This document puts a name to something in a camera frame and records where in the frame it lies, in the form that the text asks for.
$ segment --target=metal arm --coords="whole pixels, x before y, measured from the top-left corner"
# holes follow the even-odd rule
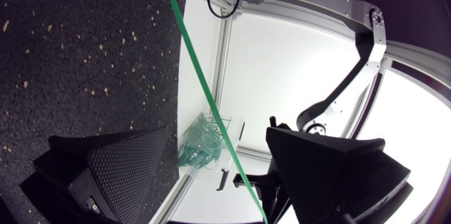
[[[360,95],[373,81],[386,48],[385,23],[376,6],[358,0],[242,0],[249,4],[277,3],[286,8],[308,8],[342,21],[355,33],[360,60],[323,101],[300,113],[297,128],[323,128],[331,119],[340,119],[342,100]]]

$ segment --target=white wall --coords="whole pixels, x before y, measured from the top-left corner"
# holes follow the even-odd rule
[[[360,139],[385,139],[384,152],[412,171],[414,191],[387,223],[411,223],[431,202],[451,159],[451,110],[425,89],[386,71]]]
[[[269,162],[238,156],[248,175],[268,172]],[[194,180],[180,202],[171,220],[184,223],[251,223],[261,221],[261,214],[246,187],[235,188],[233,178],[237,174],[232,164],[224,190],[217,192],[221,172],[209,173],[201,180]]]
[[[211,89],[214,81],[221,19],[211,14],[204,0],[186,0],[183,21]],[[181,136],[188,129],[199,113],[208,110],[205,94],[182,39],[178,80],[178,135]]]
[[[240,145],[268,151],[269,117],[296,130],[296,118],[323,101],[359,60],[353,42],[309,27],[256,15],[233,22],[221,112],[243,117]],[[340,135],[355,106],[328,125]]]

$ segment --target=black handle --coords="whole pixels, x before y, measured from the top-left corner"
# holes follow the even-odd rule
[[[217,192],[224,189],[224,186],[226,185],[227,177],[228,177],[228,170],[222,169],[223,171],[223,177],[221,178],[221,184],[219,185],[219,188],[216,189]]]

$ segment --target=aluminum frame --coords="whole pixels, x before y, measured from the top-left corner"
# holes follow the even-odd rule
[[[226,10],[230,8],[232,4],[230,1],[232,0],[211,0],[213,4],[221,7],[222,10]],[[385,50],[385,29],[383,29],[383,17],[380,10],[374,5],[368,4],[364,1],[354,1],[354,0],[244,0],[241,3],[241,7],[239,7],[237,12],[241,13],[250,13],[255,15],[263,15],[266,17],[277,18],[280,20],[286,20],[291,23],[297,23],[301,25],[306,25],[312,28],[315,28],[320,31],[327,32],[329,34],[335,35],[337,37],[346,39],[350,42],[362,43],[362,38],[359,37],[364,35],[364,40],[373,44],[372,49],[368,48],[368,44],[362,46],[365,51],[359,50],[359,53],[368,54],[368,61],[365,64],[360,63],[359,67],[354,68],[353,76],[360,77],[362,76],[364,80],[361,82],[354,83],[354,86],[347,86],[353,88],[352,94],[355,92],[361,91],[363,92],[361,99],[356,107],[356,113],[354,114],[353,121],[350,122],[348,129],[346,131],[346,135],[351,135],[355,133],[355,126],[362,118],[363,110],[367,108],[371,108],[369,105],[368,98],[371,95],[372,91],[377,91],[374,89],[374,84],[370,84],[373,82],[373,77],[380,70],[380,61],[382,59],[383,50]],[[221,28],[221,38],[220,38],[220,46],[218,48],[218,58],[216,62],[216,74],[215,74],[215,85],[214,85],[214,95],[216,99],[216,104],[221,104],[221,93],[222,93],[222,83],[225,77],[224,71],[226,66],[226,56],[227,56],[227,48],[228,48],[228,40],[230,38],[230,28],[232,27],[232,21],[230,20],[226,23],[223,21],[222,26],[228,25],[228,30],[224,27]],[[405,63],[409,66],[413,66],[415,68],[419,68],[421,72],[434,77],[436,80],[441,83],[445,83],[447,87],[451,86],[451,77],[446,74],[446,70],[451,68],[451,63],[446,62],[446,66],[443,68],[439,68],[437,70],[436,64],[440,59],[432,59],[437,58],[441,55],[433,54],[427,50],[418,50],[412,49],[408,45],[399,44],[396,42],[389,42],[387,48],[387,53],[385,56],[391,58],[395,61],[399,61],[400,63]],[[336,98],[333,104],[339,104],[339,99],[344,98],[342,95],[339,97],[336,95]],[[321,123],[327,123],[327,120],[339,119],[339,111],[341,110],[339,105],[331,105],[332,101],[329,103],[327,109],[323,112],[323,117],[316,117],[316,120]],[[310,121],[313,120],[313,116],[308,116],[308,123],[305,123],[302,128],[311,125]],[[262,161],[267,161],[271,159],[271,154],[266,152],[260,152],[255,149],[248,149],[243,147],[238,147],[238,154],[249,156],[251,158],[261,159]],[[175,192],[175,196],[171,197],[169,206],[164,206],[164,210],[162,211],[162,218],[157,218],[159,221],[168,220],[173,211],[176,209],[176,206],[180,203],[180,200],[183,198],[184,193],[190,186],[192,182],[192,178],[185,177],[182,178],[184,182],[179,184],[179,188],[177,188]]]

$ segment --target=floor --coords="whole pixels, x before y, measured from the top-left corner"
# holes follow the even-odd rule
[[[0,194],[14,218],[47,222],[19,184],[49,136],[168,127],[138,218],[148,223],[178,179],[180,33],[168,0],[1,2]]]

